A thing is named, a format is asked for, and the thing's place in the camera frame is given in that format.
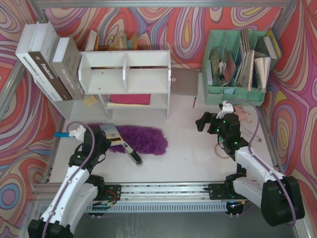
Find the purple fluffy duster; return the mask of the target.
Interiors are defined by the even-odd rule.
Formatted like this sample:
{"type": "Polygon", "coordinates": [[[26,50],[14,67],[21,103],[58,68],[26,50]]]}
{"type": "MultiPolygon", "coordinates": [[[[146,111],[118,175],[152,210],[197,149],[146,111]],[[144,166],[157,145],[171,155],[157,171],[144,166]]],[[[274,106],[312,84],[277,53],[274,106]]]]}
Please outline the purple fluffy duster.
{"type": "MultiPolygon", "coordinates": [[[[97,129],[100,124],[89,124],[91,129],[97,129]]],[[[116,125],[124,142],[138,154],[164,155],[168,148],[168,141],[161,129],[138,125],[116,125]]],[[[125,153],[122,145],[110,146],[113,153],[125,153]]]]}

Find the small yellow book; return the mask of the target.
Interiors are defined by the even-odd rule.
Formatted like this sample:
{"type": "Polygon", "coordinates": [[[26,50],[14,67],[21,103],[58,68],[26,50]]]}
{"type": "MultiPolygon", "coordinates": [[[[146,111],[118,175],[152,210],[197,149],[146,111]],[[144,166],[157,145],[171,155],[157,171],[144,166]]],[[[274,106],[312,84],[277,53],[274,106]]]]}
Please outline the small yellow book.
{"type": "Polygon", "coordinates": [[[100,124],[99,127],[105,132],[106,138],[111,142],[111,146],[124,144],[120,132],[113,123],[100,124]]]}

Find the white black stapler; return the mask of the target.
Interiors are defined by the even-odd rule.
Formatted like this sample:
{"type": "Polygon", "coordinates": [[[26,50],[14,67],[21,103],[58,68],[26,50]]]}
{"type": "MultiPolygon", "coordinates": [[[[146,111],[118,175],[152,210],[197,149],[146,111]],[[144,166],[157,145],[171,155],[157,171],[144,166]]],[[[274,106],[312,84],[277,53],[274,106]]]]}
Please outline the white black stapler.
{"type": "Polygon", "coordinates": [[[136,166],[143,165],[142,158],[139,156],[139,154],[134,149],[132,149],[132,147],[130,145],[128,145],[126,142],[124,142],[122,146],[123,146],[126,154],[131,158],[131,160],[135,163],[136,166]]]}

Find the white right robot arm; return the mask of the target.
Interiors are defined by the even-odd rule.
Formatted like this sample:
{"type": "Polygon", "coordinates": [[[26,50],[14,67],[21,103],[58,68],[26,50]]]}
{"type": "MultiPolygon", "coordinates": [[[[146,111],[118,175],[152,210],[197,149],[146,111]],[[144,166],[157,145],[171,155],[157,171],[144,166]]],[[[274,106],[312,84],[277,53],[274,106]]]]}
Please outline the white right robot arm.
{"type": "Polygon", "coordinates": [[[216,114],[205,112],[195,122],[198,131],[215,134],[222,140],[225,153],[242,167],[228,175],[224,190],[228,196],[239,194],[257,205],[265,221],[272,227],[295,223],[305,217],[303,200],[297,179],[285,176],[264,162],[241,136],[240,121],[236,114],[225,114],[218,119],[216,114]]]}

